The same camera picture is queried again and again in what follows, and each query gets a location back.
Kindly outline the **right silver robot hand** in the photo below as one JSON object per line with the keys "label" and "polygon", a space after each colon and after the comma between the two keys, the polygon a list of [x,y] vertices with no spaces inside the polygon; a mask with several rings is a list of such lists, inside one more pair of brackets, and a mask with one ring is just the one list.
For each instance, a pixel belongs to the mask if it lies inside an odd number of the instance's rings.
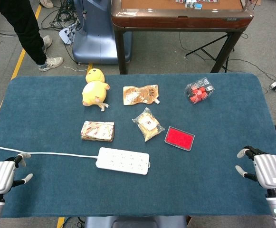
{"label": "right silver robot hand", "polygon": [[264,189],[276,189],[276,155],[246,146],[237,154],[238,158],[244,156],[252,160],[255,174],[244,171],[239,165],[235,166],[237,172],[244,178],[258,182]]}

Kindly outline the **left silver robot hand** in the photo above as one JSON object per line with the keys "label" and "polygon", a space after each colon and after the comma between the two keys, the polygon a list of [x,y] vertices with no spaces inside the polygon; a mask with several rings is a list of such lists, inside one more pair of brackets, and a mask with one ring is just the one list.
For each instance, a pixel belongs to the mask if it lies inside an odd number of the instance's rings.
{"label": "left silver robot hand", "polygon": [[26,167],[25,158],[30,158],[28,153],[20,153],[16,157],[9,157],[4,161],[0,161],[0,194],[4,195],[8,193],[11,188],[19,185],[24,185],[29,182],[33,174],[28,174],[25,178],[20,180],[14,180],[15,171],[21,165]]}

